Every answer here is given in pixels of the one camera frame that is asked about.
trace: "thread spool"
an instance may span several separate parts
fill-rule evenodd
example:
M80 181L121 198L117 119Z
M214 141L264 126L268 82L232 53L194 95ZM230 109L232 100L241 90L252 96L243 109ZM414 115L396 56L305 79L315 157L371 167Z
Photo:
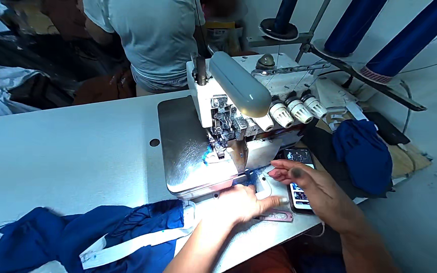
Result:
M291 115L300 122L307 124L313 120L313 114L307 109L307 107L298 99L293 96L285 100L285 105Z
M433 0L363 67L360 73L386 84L437 36L437 0Z
M300 100L317 119L323 119L328 113L326 108L318 101L318 99L311 95L311 90L309 89L303 93Z
M291 16L298 0L282 0L276 18L262 20L259 28L262 32L273 39L290 41L298 37L298 28L291 24Z
M279 100L278 96L273 96L269 114L282 127L287 129L293 126L294 119L289 114L286 105Z
M270 132L274 128L274 121L272 121L269 114L262 118L252 118L252 120L264 131Z
M357 49L387 0L352 0L325 42L325 51L347 57Z

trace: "cloth bundle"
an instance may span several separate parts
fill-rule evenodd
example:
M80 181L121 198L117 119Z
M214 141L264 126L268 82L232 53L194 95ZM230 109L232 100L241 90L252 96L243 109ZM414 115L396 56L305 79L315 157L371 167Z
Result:
M68 273L162 272L175 256L176 239L196 226L194 204L187 204L100 206L67 216L34 208L0 229L0 273L30 272L53 260Z

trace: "white elastic band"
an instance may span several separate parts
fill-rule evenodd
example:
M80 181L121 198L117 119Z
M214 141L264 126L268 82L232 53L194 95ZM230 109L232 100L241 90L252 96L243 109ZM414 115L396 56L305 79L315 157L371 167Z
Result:
M114 245L112 247L104 249L106 245L105 235L87 248L82 254L79 255L82 262L83 269L94 268L102 265L106 265L129 256L133 252L137 251L143 246L154 246L161 243L175 240L190 234L198 225L198 221L195 219L195 203L186 201L184 203L184 227L165 229L153 233L144 234L136 237L124 243ZM192 221L185 221L185 214L192 214Z

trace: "hand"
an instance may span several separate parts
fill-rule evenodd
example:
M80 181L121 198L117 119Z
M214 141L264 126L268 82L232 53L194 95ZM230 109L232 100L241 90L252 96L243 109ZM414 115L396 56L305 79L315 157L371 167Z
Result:
M296 183L308 197L314 213L339 233L365 226L362 211L325 171L291 160L272 160L269 176L283 184Z
M235 185L223 190L218 197L217 219L234 226L247 222L270 208L280 206L281 197L269 196L258 200L253 185Z

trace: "person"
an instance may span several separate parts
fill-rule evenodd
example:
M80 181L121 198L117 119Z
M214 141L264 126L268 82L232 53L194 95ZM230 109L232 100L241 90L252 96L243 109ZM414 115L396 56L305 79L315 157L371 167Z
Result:
M206 35L200 0L79 0L77 7L100 45L110 44L112 33L119 34L137 96L188 89L186 62Z
M271 165L275 169L269 172L269 176L283 184L298 184L308 196L314 213L340 234L348 273L399 272L379 234L327 172L284 159L273 160ZM223 191L218 202L216 212L201 220L181 251L168 264L166 273L210 272L232 228L279 206L281 197L257 200L252 186L236 185Z

